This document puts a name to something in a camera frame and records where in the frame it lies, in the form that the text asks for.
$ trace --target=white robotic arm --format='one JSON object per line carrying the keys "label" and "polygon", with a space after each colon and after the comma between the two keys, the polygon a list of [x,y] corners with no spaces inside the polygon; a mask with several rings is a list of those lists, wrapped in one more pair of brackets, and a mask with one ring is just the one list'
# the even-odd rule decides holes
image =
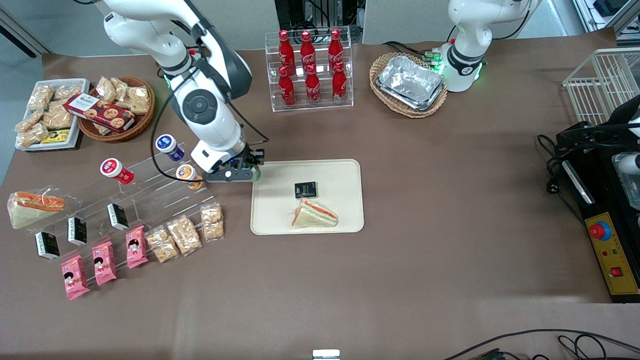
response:
{"label": "white robotic arm", "polygon": [[[249,91],[252,75],[190,0],[104,0],[113,10],[104,28],[116,44],[151,55],[172,77],[174,110],[199,137],[192,159],[208,181],[254,181],[262,153],[249,149],[227,102]],[[171,20],[186,24],[211,56],[195,59],[169,34]]]}
{"label": "white robotic arm", "polygon": [[447,89],[461,92],[471,87],[480,63],[493,40],[489,24],[522,19],[540,0],[450,0],[449,17],[458,27],[453,44],[440,48],[442,75]]}

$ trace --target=red emergency stop button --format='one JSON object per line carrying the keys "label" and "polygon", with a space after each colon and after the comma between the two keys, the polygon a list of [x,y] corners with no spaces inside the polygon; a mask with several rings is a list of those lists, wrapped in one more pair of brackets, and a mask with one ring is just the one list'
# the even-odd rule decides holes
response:
{"label": "red emergency stop button", "polygon": [[611,228],[604,221],[598,221],[597,223],[589,226],[589,234],[596,239],[607,241],[611,238]]}
{"label": "red emergency stop button", "polygon": [[613,276],[613,277],[622,276],[622,269],[621,268],[611,268],[611,276]]}

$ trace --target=brown paper tablecloth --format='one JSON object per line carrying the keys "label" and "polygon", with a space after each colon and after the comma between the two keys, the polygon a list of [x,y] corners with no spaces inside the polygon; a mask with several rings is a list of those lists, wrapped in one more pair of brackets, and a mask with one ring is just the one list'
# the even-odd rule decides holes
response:
{"label": "brown paper tablecloth", "polygon": [[[573,121],[561,81],[595,49],[614,46],[608,30],[496,41],[474,86],[422,120],[391,112],[369,88],[369,66],[387,47],[354,47],[353,108],[277,114],[264,53],[242,52],[254,79],[234,103],[271,137],[267,161],[359,161],[364,230],[256,236],[251,184],[216,184],[223,241],[124,272],[69,302],[59,264],[38,258],[33,239],[2,216],[0,357],[309,359],[315,348],[339,348],[343,359],[440,359],[535,327],[637,343],[640,305],[609,304],[585,230],[545,192],[547,155],[534,145],[536,134],[553,136]],[[143,78],[160,103],[168,93],[147,56],[45,55],[44,69],[47,79]],[[171,111],[159,126],[165,132],[196,142]],[[70,192],[100,179],[104,158],[147,158],[149,138],[147,131],[118,145],[85,139],[79,151],[18,151],[1,198],[46,184]],[[561,355],[552,334],[491,347]],[[611,347],[616,354],[628,355]]]}

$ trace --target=pink snack package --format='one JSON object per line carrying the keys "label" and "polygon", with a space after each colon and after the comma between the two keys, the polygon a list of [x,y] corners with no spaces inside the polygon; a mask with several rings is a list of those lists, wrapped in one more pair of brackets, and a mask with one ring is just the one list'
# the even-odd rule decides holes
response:
{"label": "pink snack package", "polygon": [[95,270],[95,282],[98,286],[109,280],[115,280],[116,263],[113,260],[113,246],[111,241],[102,243],[92,249],[93,268]]}
{"label": "pink snack package", "polygon": [[125,240],[127,242],[127,266],[132,269],[146,263],[147,246],[145,243],[145,234],[142,229],[145,226],[138,226],[127,232]]}
{"label": "pink snack package", "polygon": [[69,300],[89,291],[84,275],[84,263],[80,255],[62,263],[62,274],[65,277],[65,290]]}

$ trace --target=wicker basket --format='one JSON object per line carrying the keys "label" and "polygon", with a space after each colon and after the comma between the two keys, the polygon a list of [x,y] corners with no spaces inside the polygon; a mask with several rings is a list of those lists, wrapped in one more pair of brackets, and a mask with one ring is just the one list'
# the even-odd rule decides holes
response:
{"label": "wicker basket", "polygon": [[[86,136],[89,136],[90,138],[101,141],[101,142],[125,142],[142,134],[142,132],[144,132],[144,130],[149,126],[149,124],[151,124],[151,120],[154,118],[154,106],[156,105],[154,91],[153,89],[151,89],[151,86],[149,86],[149,84],[147,84],[146,82],[138,78],[120,78],[120,80],[122,80],[124,83],[126,83],[131,87],[145,86],[147,88],[147,93],[149,94],[149,101],[150,101],[149,111],[144,115],[136,116],[135,124],[124,133],[120,134],[120,133],[111,132],[105,136],[100,135],[100,133],[98,132],[98,129],[96,129],[95,126],[93,126],[93,122],[90,122],[89,120],[86,120],[86,119],[78,118],[78,124],[80,125],[80,130],[82,130],[82,132]],[[97,95],[95,88],[91,90],[90,95],[91,96]]]}
{"label": "wicker basket", "polygon": [[373,65],[371,65],[371,69],[369,70],[369,84],[371,85],[371,89],[380,98],[380,100],[382,100],[382,102],[384,102],[391,110],[395,111],[396,113],[402,114],[406,117],[410,117],[413,119],[420,119],[420,118],[427,117],[433,114],[434,112],[436,112],[436,110],[439,109],[439,107],[441,107],[442,103],[447,98],[446,85],[444,89],[442,89],[442,91],[440,92],[440,95],[438,95],[435,101],[433,101],[433,104],[431,104],[431,107],[427,111],[417,111],[410,108],[407,104],[401,102],[395,97],[392,97],[391,95],[380,90],[380,88],[378,88],[378,86],[376,85],[376,78],[378,77],[378,75],[380,75],[382,70],[385,69],[385,67],[389,63],[389,60],[391,60],[391,58],[395,56],[402,56],[402,55],[409,57],[409,59],[413,60],[416,64],[427,67],[427,63],[416,58],[413,55],[403,54],[403,53],[385,54],[383,56],[380,56],[376,61],[374,61]]}

